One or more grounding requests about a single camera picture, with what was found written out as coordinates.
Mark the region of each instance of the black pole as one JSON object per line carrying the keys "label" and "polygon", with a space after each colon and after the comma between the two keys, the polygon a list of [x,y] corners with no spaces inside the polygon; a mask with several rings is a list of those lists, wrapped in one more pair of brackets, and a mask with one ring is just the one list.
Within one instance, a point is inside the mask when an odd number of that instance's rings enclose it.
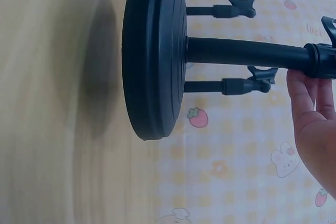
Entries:
{"label": "black pole", "polygon": [[222,92],[222,90],[221,81],[186,81],[184,83],[184,93]]}
{"label": "black pole", "polygon": [[188,38],[187,62],[214,63],[271,68],[296,69],[310,72],[315,55],[306,48],[271,43]]}

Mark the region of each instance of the white object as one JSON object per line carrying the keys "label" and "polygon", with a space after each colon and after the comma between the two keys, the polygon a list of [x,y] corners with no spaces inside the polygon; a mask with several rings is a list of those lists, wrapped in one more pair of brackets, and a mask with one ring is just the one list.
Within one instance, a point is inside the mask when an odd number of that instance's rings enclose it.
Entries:
{"label": "white object", "polygon": [[277,166],[277,174],[280,178],[291,174],[300,164],[299,156],[288,143],[283,143],[280,151],[272,152],[271,160]]}

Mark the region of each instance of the cartoon bunny print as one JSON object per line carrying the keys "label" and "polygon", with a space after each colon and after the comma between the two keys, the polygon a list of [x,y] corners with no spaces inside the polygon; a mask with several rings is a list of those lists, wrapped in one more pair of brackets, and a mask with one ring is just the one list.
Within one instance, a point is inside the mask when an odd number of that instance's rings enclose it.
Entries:
{"label": "cartoon bunny print", "polygon": [[288,143],[283,143],[280,150],[273,151],[271,160],[277,167],[279,178],[284,178],[291,174],[300,164],[299,156]]}
{"label": "cartoon bunny print", "polygon": [[166,215],[161,217],[157,224],[192,224],[188,219],[189,212],[184,208],[173,209],[172,215]]}

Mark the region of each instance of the finger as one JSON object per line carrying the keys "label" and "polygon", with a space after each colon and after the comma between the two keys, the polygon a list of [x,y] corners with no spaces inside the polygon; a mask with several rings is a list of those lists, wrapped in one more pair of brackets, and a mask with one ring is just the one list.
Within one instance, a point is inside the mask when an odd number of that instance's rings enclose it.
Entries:
{"label": "finger", "polygon": [[294,123],[303,115],[314,110],[314,103],[304,83],[306,76],[297,70],[288,70],[287,88],[292,103]]}
{"label": "finger", "polygon": [[316,111],[326,119],[336,118],[331,80],[321,79],[318,82]]}
{"label": "finger", "polygon": [[305,77],[304,84],[308,91],[308,94],[313,102],[313,106],[315,106],[316,97],[317,97],[317,86],[318,86],[318,79],[311,79],[309,77]]}

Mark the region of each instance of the strawberry print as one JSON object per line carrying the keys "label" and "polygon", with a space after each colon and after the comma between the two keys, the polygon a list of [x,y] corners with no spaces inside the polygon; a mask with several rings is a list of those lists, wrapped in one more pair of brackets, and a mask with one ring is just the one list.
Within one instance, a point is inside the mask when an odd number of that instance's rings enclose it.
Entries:
{"label": "strawberry print", "polygon": [[317,207],[322,207],[326,203],[328,193],[323,188],[316,194],[315,204]]}
{"label": "strawberry print", "polygon": [[286,0],[283,4],[289,10],[295,10],[297,8],[296,4],[292,0]]}
{"label": "strawberry print", "polygon": [[188,119],[192,126],[196,128],[204,128],[208,125],[208,115],[206,112],[199,108],[189,109]]}

